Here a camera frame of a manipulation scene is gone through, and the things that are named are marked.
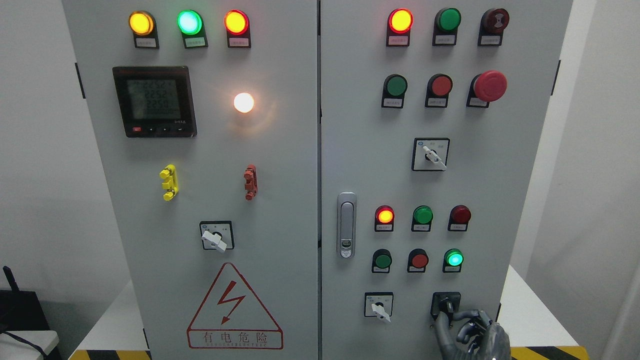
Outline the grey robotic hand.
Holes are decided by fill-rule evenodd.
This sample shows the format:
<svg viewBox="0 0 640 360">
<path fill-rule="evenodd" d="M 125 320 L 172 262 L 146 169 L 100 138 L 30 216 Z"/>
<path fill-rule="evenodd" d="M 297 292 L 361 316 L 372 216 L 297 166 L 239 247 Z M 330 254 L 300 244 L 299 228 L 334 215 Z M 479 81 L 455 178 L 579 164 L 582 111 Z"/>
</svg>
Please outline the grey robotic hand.
<svg viewBox="0 0 640 360">
<path fill-rule="evenodd" d="M 450 320 L 468 321 L 456 337 L 451 335 Z M 511 360 L 509 335 L 498 322 L 480 309 L 453 313 L 439 312 L 435 318 L 435 334 L 444 360 Z"/>
</svg>

